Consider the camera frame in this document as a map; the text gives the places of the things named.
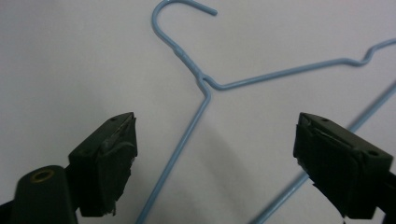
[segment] white background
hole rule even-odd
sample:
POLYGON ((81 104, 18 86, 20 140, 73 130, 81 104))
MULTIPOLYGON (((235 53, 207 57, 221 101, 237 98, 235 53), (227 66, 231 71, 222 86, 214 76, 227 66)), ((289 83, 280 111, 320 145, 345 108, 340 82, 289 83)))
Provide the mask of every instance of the white background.
MULTIPOLYGON (((396 1, 202 0, 160 25, 219 83, 306 63, 360 59, 396 37, 396 1)), ((106 119, 134 111, 139 156, 115 217, 134 223, 203 95, 151 30, 158 0, 0 0, 0 203, 19 178, 67 155, 106 119)), ((395 79, 396 46, 361 68, 337 66, 233 91, 213 100, 147 223, 247 223, 301 168, 292 157, 300 112, 347 126, 395 79)), ((396 96, 358 135, 396 155, 396 96)), ((374 221, 380 223, 382 212, 374 221)), ((341 223, 308 181, 268 223, 341 223)))

